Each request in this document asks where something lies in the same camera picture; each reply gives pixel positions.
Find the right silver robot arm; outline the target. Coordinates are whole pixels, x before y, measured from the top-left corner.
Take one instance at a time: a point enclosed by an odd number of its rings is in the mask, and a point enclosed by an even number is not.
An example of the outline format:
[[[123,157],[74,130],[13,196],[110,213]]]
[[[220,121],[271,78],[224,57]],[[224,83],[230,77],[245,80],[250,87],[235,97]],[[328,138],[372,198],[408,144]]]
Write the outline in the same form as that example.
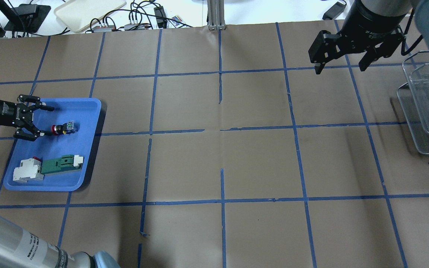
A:
[[[390,57],[406,40],[400,22],[408,12],[420,32],[417,42],[429,48],[429,0],[356,0],[336,34],[321,30],[308,50],[315,73],[347,54],[363,53],[359,68],[365,71],[379,58]]]

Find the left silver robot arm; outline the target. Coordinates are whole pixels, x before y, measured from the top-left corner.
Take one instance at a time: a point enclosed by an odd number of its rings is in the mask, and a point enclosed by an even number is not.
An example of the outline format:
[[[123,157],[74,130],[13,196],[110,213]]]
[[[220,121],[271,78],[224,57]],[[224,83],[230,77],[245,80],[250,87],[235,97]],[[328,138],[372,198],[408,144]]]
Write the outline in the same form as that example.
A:
[[[41,136],[58,136],[76,131],[75,123],[56,124],[48,130],[34,125],[34,111],[53,111],[37,96],[20,94],[17,103],[0,100],[0,127],[14,127],[14,137],[29,142]],[[106,251],[93,256],[86,252],[68,254],[22,227],[0,217],[0,268],[118,268]]]

